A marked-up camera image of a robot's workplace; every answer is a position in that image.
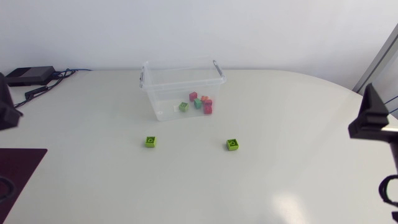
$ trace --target mouse pad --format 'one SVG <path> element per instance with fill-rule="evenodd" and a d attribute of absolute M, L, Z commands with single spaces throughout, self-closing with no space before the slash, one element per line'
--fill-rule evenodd
<path fill-rule="evenodd" d="M 0 200 L 0 223 L 5 221 L 46 152 L 46 149 L 0 149 L 0 198 L 14 189 L 11 196 Z"/>

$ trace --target red block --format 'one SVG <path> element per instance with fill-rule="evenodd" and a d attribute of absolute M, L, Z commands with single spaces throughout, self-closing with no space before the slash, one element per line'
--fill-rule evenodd
<path fill-rule="evenodd" d="M 211 114 L 213 112 L 213 109 L 211 108 L 211 105 L 205 105 L 205 107 L 203 107 L 203 112 L 205 114 Z"/>
<path fill-rule="evenodd" d="M 205 100 L 208 100 L 209 97 L 208 96 L 201 96 L 200 101 L 204 102 Z"/>
<path fill-rule="evenodd" d="M 213 105 L 213 101 L 212 100 L 205 100 L 204 102 L 205 105 Z"/>
<path fill-rule="evenodd" d="M 189 94 L 189 100 L 191 102 L 193 102 L 194 99 L 198 98 L 198 93 L 197 92 L 193 92 Z"/>

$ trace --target lime green block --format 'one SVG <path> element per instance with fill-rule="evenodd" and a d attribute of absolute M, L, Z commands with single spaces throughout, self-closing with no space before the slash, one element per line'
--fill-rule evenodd
<path fill-rule="evenodd" d="M 145 141 L 146 147 L 155 147 L 156 146 L 156 137 L 147 137 Z"/>
<path fill-rule="evenodd" d="M 193 100 L 193 104 L 195 105 L 196 109 L 200 109 L 201 108 L 201 101 L 198 98 Z"/>
<path fill-rule="evenodd" d="M 236 139 L 230 139 L 226 141 L 226 146 L 229 151 L 237 150 L 239 148 L 239 144 Z"/>
<path fill-rule="evenodd" d="M 186 112 L 189 108 L 189 104 L 182 102 L 182 103 L 180 103 L 179 108 L 180 108 L 180 111 Z"/>

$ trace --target white wall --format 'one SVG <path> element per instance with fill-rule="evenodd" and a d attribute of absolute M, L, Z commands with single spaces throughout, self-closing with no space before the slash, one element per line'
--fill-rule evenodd
<path fill-rule="evenodd" d="M 0 72 L 125 69 L 212 55 L 352 88 L 398 22 L 396 0 L 0 0 Z"/>

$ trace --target metal frame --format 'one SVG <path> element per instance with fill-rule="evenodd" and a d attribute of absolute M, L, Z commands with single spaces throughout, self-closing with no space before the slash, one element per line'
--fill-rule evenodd
<path fill-rule="evenodd" d="M 379 53 L 376 55 L 368 69 L 359 82 L 354 86 L 353 91 L 363 95 L 365 87 L 373 82 L 384 69 L 388 68 L 391 63 L 398 57 L 398 24 L 384 43 Z"/>

